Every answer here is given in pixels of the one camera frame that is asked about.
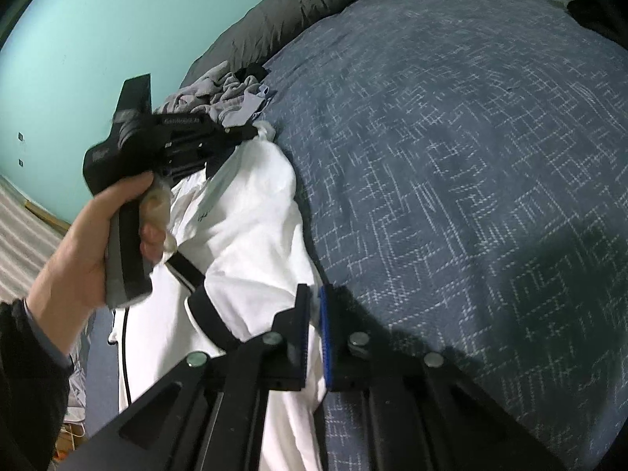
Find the person's left hand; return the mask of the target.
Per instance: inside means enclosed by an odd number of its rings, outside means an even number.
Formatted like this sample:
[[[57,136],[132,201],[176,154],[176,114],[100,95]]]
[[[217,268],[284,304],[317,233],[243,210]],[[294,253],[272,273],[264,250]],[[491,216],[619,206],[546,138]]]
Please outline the person's left hand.
[[[91,314],[105,305],[111,219],[124,204],[142,196],[152,181],[153,174],[145,172],[117,182],[89,201],[35,279],[28,310],[61,353],[70,353]]]

